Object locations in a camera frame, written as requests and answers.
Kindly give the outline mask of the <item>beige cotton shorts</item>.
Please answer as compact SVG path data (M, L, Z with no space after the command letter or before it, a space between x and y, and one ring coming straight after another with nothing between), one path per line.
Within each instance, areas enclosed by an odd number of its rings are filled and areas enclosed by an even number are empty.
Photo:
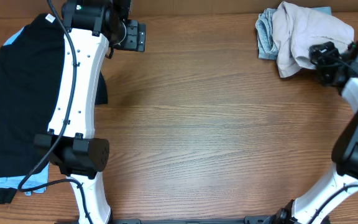
M272 17L272 39L278 48L280 77L287 78L302 68L316 68L309 48L332 42L340 53L354 41L354 29L342 20L315 9L281 2Z

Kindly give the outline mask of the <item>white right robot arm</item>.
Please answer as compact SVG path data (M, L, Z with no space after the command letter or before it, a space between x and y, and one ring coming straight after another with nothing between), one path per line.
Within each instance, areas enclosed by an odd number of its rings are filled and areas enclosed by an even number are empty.
M330 170L266 223L328 223L328 215L358 192L358 42L351 43L344 53L332 42L313 45L309 52L320 82L337 88L354 115L333 147Z

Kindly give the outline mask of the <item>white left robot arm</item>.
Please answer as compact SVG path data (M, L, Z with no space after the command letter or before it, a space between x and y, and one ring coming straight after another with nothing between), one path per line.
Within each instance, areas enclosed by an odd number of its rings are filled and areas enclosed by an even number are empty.
M55 110L47 133L35 136L43 160L58 166L75 194L77 223L112 223L103 170L109 142L96 138L94 106L105 58L114 50L143 52L146 26L129 19L132 2L67 1L60 21L65 56Z

